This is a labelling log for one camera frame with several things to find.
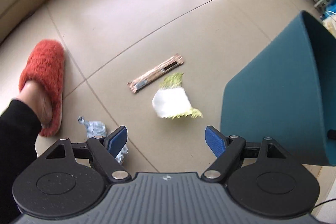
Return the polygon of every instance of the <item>fuzzy slipper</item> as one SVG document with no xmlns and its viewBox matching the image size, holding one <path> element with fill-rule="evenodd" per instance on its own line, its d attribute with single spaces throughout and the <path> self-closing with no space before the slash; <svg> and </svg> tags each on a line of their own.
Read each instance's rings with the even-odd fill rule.
<svg viewBox="0 0 336 224">
<path fill-rule="evenodd" d="M 55 135 L 62 120 L 62 91 L 64 73 L 64 49 L 56 40 L 40 41 L 31 52 L 27 65 L 21 73 L 19 91 L 25 83 L 34 80 L 41 84 L 52 105 L 52 120 L 40 132 L 41 136 Z"/>
</svg>

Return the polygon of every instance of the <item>wire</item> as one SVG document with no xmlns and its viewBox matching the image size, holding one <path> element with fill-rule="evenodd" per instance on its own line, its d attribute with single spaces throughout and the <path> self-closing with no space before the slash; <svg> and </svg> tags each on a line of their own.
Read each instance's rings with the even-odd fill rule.
<svg viewBox="0 0 336 224">
<path fill-rule="evenodd" d="M 329 199 L 329 200 L 323 201 L 323 202 L 321 202 L 321 203 L 319 203 L 319 204 L 315 205 L 314 209 L 315 209 L 316 207 L 318 207 L 318 206 L 321 206 L 321 205 L 323 205 L 324 203 L 328 203 L 328 202 L 330 202 L 330 201 L 335 201 L 335 200 L 336 200 L 336 198 L 332 198 L 332 199 Z"/>
</svg>

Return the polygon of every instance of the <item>turquoise container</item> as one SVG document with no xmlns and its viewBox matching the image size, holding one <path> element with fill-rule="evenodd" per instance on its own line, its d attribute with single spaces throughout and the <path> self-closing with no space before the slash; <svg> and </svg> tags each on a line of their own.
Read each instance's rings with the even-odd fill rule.
<svg viewBox="0 0 336 224">
<path fill-rule="evenodd" d="M 300 14 L 226 85 L 221 132 L 273 137 L 302 164 L 336 165 L 336 39 Z"/>
</svg>

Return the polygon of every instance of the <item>debris on floor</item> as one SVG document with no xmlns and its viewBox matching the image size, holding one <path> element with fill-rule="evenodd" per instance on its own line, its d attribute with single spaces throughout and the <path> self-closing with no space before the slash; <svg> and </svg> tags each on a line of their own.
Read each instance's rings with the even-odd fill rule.
<svg viewBox="0 0 336 224">
<path fill-rule="evenodd" d="M 192 118 L 203 117 L 202 113 L 191 106 L 182 88 L 183 73 L 168 76 L 152 100 L 153 108 L 160 118 L 179 118 L 191 115 Z"/>
<path fill-rule="evenodd" d="M 78 117 L 78 122 L 80 124 L 85 125 L 86 134 L 87 134 L 88 139 L 92 138 L 94 136 L 103 136 L 103 137 L 107 136 L 106 127 L 105 127 L 103 122 L 100 122 L 100 121 L 86 121 L 83 116 Z M 127 145 L 124 145 L 124 147 L 120 150 L 120 152 L 118 153 L 118 155 L 115 158 L 117 160 L 117 162 L 122 164 L 123 161 L 124 161 L 124 155 L 126 155 L 127 153 L 128 153 L 128 147 L 127 147 Z"/>
<path fill-rule="evenodd" d="M 184 63 L 182 56 L 175 54 L 165 62 L 157 65 L 154 69 L 148 71 L 144 75 L 138 77 L 132 82 L 128 82 L 128 87 L 131 89 L 131 92 L 136 93 L 155 79 L 166 74 L 170 70 L 182 65 Z"/>
</svg>

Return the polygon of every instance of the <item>pant leg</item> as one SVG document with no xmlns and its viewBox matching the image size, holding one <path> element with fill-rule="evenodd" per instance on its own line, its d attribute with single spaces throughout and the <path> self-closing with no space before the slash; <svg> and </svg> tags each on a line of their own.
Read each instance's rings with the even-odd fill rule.
<svg viewBox="0 0 336 224">
<path fill-rule="evenodd" d="M 36 158 L 35 141 L 41 122 L 25 103 L 12 100 L 0 116 L 0 223 L 20 212 L 12 196 L 16 177 Z"/>
</svg>

